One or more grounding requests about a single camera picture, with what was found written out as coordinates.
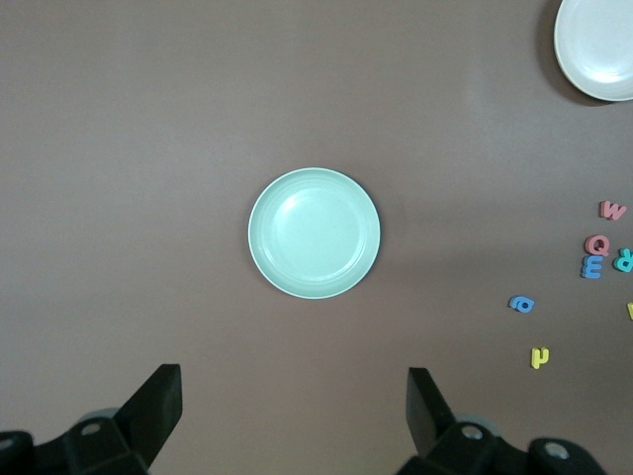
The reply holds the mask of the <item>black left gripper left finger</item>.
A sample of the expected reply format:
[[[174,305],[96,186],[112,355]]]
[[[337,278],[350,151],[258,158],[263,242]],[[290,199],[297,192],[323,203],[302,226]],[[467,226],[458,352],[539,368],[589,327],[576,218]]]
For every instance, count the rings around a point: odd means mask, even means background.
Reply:
[[[181,367],[162,364],[120,407],[87,414],[40,445],[1,433],[3,474],[147,474],[183,412]]]

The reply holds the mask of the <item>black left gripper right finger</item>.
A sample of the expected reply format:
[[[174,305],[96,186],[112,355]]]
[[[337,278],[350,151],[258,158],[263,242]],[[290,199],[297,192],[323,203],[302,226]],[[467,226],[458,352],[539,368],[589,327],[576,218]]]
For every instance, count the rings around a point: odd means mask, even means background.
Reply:
[[[445,402],[430,372],[407,374],[407,425],[417,455],[401,474],[594,474],[603,467],[581,446],[540,437],[526,451],[476,422],[460,422]]]

